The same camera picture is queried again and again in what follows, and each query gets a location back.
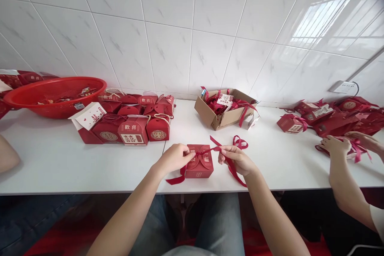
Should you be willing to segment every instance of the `rope handle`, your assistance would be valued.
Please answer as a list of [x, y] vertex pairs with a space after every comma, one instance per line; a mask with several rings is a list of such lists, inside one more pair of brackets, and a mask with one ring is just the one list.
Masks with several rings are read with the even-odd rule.
[[169, 115], [167, 115], [167, 114], [164, 114], [164, 113], [158, 113], [158, 114], [155, 114], [155, 115], [154, 115], [155, 118], [164, 120], [165, 122], [167, 122], [168, 126], [170, 126], [170, 123], [169, 123], [168, 120], [166, 120], [165, 118], [162, 118], [162, 117], [158, 117], [158, 115], [164, 115], [164, 116], [168, 117], [169, 119], [171, 119], [171, 116], [169, 116]]

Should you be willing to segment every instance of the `pile of gift boxes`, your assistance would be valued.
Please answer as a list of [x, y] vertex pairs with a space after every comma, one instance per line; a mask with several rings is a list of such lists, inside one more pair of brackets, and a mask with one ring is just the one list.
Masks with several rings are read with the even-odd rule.
[[331, 103], [300, 101], [294, 110], [301, 117], [289, 113], [277, 122], [286, 133], [297, 134], [311, 126], [320, 137], [344, 136], [349, 131], [372, 136], [384, 128], [384, 108], [359, 96]]
[[169, 140], [174, 97], [125, 94], [107, 89], [99, 102], [89, 104], [70, 119], [86, 144], [120, 143], [145, 146]]

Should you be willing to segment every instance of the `white tile wall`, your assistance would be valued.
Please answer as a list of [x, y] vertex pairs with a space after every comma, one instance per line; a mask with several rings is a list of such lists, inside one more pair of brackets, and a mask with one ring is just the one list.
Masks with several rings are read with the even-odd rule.
[[[230, 87], [280, 107], [345, 96], [327, 90], [384, 45], [383, 27], [384, 0], [0, 0], [0, 68], [191, 100]], [[354, 78], [380, 105], [383, 69]]]

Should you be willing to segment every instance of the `white sleeve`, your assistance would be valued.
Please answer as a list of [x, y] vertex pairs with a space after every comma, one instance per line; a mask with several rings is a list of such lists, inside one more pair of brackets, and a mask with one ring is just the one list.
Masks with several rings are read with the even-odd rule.
[[384, 210], [370, 205], [371, 217], [373, 224], [379, 233], [380, 239], [384, 242]]

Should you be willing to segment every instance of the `electrical outlet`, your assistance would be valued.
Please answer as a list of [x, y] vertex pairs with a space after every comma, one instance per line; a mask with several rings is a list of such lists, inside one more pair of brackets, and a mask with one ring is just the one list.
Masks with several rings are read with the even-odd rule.
[[350, 90], [352, 90], [355, 87], [356, 87], [356, 84], [353, 82], [339, 80], [329, 89], [329, 91], [335, 92], [335, 93], [347, 94]]

